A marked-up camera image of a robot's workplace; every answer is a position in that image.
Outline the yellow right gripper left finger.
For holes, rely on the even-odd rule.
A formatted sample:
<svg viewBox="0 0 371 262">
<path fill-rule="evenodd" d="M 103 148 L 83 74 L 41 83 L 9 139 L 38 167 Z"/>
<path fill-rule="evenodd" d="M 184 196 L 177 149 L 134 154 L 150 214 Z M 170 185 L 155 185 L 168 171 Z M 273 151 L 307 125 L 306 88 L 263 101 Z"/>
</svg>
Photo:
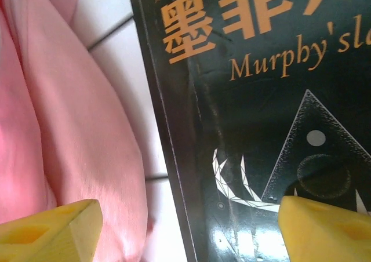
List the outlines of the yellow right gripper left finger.
<svg viewBox="0 0 371 262">
<path fill-rule="evenodd" d="M 1 224 L 1 261 L 92 261 L 102 212 L 86 199 Z"/>
</svg>

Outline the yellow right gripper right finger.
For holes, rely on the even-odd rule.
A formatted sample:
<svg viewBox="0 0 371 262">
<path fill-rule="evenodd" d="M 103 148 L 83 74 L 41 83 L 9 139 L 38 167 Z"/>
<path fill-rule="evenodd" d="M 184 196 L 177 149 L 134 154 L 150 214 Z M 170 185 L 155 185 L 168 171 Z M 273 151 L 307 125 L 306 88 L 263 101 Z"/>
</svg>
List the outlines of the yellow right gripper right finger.
<svg viewBox="0 0 371 262">
<path fill-rule="evenodd" d="M 278 223 L 290 261 L 370 261 L 370 216 L 285 196 Z"/>
</svg>

